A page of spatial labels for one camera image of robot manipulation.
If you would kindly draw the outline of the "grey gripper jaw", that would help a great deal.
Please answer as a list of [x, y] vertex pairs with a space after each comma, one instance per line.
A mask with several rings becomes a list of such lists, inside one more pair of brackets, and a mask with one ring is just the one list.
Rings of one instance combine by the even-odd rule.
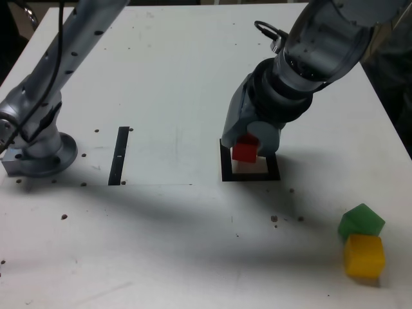
[[258, 139], [257, 155], [274, 156], [279, 149], [280, 130], [267, 122], [255, 121], [247, 126], [247, 132]]
[[247, 126], [258, 119], [255, 107], [248, 95], [250, 77], [251, 74], [248, 74], [230, 101], [221, 136], [221, 144], [228, 149], [232, 148], [238, 139], [247, 133]]

